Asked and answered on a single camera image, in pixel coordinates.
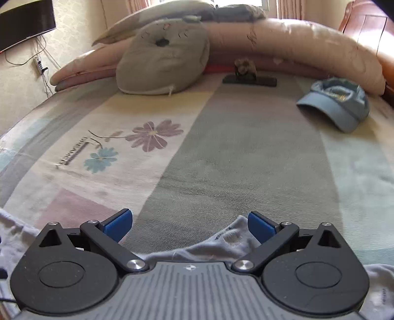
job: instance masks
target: wooden headboard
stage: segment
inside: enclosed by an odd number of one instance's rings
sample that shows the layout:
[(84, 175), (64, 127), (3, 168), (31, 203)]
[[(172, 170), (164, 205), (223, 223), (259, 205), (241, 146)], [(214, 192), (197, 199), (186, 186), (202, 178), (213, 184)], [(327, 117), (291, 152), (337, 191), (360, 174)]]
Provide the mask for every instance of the wooden headboard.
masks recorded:
[(377, 55), (387, 81), (383, 97), (394, 106), (393, 21), (373, 1), (355, 0), (346, 7), (339, 30)]

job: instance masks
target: blue gripper pad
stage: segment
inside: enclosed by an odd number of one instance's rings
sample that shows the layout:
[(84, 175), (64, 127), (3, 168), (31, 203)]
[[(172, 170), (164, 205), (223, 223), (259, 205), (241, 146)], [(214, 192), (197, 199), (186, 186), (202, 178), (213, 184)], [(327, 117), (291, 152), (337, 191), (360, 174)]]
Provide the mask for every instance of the blue gripper pad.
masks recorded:
[(132, 225), (133, 214), (130, 210), (125, 210), (121, 215), (104, 226), (103, 233), (112, 240), (119, 242), (130, 231)]
[(251, 234), (260, 242), (264, 243), (269, 238), (275, 236), (276, 230), (273, 226), (260, 219), (253, 212), (247, 217), (247, 226)]

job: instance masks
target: tv screen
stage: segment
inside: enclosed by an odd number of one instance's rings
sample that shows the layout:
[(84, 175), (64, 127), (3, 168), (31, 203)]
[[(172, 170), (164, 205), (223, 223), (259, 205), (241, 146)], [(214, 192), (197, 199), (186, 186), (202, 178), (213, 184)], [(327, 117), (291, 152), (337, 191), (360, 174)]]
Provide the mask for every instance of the tv screen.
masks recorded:
[(0, 13), (0, 52), (55, 28), (52, 0), (33, 1), (2, 12)]

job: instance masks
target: baseball cap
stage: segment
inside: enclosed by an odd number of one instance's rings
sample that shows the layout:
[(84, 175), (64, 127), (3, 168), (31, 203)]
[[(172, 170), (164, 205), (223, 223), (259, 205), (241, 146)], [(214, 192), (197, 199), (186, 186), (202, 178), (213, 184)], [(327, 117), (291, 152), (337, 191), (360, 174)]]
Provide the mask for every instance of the baseball cap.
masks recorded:
[(343, 132), (354, 131), (369, 114), (365, 91), (346, 79), (331, 78), (315, 82), (297, 106), (313, 106), (325, 113)]

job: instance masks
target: pink patch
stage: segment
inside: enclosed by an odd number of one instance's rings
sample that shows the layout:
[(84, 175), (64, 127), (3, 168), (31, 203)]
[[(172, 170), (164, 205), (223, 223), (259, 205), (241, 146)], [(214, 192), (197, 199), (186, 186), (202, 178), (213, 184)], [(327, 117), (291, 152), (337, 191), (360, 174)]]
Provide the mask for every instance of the pink patch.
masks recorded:
[(61, 189), (41, 214), (35, 227), (42, 229), (48, 222), (58, 221), (63, 228), (77, 228), (88, 220), (102, 221), (116, 212), (117, 210), (109, 209), (66, 189)]

